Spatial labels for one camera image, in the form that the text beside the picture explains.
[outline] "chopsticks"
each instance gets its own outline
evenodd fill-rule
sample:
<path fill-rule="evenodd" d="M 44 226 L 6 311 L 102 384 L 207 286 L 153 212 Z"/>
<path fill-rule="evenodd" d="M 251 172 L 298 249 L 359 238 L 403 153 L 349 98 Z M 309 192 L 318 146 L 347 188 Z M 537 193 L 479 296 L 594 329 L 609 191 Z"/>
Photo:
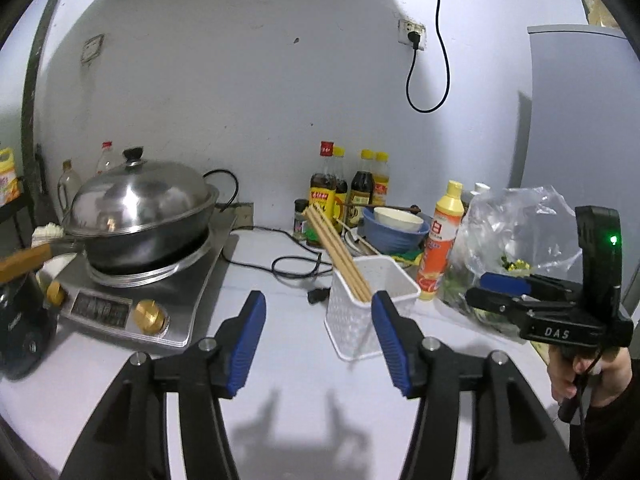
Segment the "chopsticks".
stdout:
<path fill-rule="evenodd" d="M 358 301 L 370 303 L 373 294 L 369 283 L 364 279 L 331 221 L 324 215 L 322 208 L 315 203 L 307 207 L 303 214 L 318 234 L 322 246 L 329 253 L 334 266 L 340 270 L 344 281 L 351 289 L 351 293 Z"/>
<path fill-rule="evenodd" d="M 389 209 L 396 209 L 398 211 L 407 211 L 408 213 L 418 214 L 422 212 L 417 205 L 412 205 L 411 207 L 400 207 L 397 205 L 377 205 L 377 204 L 352 204 L 351 202 L 347 202 L 344 207 L 364 207 L 366 209 L 375 209 L 377 207 L 386 207 Z"/>
<path fill-rule="evenodd" d="M 347 229 L 347 231 L 351 232 L 351 228 L 347 224 L 345 224 L 342 220 L 340 220 L 339 218 L 336 218 L 335 221 L 337 221 L 338 224 L 340 224 L 342 227 Z M 372 253 L 374 253 L 374 254 L 382 254 L 379 250 L 377 250 L 373 245 L 371 245 L 369 242 L 367 242 L 360 235 L 357 235 L 357 234 L 351 232 L 351 236 L 353 237 L 353 241 L 354 242 L 363 244 Z"/>

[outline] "stainless steel lid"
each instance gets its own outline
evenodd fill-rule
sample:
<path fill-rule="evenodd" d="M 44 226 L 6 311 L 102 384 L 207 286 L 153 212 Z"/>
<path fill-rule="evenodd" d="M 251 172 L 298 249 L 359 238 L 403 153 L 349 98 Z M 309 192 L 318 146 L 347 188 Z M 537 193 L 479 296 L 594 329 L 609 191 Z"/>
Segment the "stainless steel lid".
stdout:
<path fill-rule="evenodd" d="M 124 151 L 127 161 L 82 185 L 63 219 L 76 236 L 128 234 L 151 229 L 215 202 L 197 171 L 178 162 L 144 160 L 142 148 Z"/>

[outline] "blue bowl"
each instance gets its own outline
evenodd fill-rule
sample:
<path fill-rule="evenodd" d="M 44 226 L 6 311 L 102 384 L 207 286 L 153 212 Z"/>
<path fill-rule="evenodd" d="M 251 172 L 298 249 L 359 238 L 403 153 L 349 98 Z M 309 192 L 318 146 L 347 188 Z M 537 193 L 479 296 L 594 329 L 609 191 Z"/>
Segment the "blue bowl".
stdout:
<path fill-rule="evenodd" d="M 420 215 L 424 222 L 418 232 L 402 231 L 381 224 L 373 216 L 373 209 L 363 207 L 362 215 L 367 242 L 384 254 L 402 254 L 417 249 L 422 239 L 429 234 L 431 227 L 431 218 L 425 215 Z"/>

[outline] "red bottle cap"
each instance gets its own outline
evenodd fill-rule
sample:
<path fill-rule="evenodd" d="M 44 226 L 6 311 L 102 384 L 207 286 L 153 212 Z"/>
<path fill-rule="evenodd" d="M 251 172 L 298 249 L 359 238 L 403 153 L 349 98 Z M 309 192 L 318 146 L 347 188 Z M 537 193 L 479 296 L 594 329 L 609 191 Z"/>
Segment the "red bottle cap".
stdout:
<path fill-rule="evenodd" d="M 330 140 L 323 140 L 320 143 L 320 156 L 333 156 L 334 143 Z"/>

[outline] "stove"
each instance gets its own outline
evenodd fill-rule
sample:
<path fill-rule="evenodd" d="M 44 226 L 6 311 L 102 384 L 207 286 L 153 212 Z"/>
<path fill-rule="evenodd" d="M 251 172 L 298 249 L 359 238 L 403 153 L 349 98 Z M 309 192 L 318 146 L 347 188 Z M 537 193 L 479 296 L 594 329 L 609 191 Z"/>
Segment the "stove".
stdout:
<path fill-rule="evenodd" d="M 96 335 L 156 348 L 187 347 L 207 283 L 235 222 L 231 209 L 213 213 L 199 247 L 176 262 L 139 274 L 103 274 L 78 254 L 56 276 L 66 293 L 60 316 Z"/>

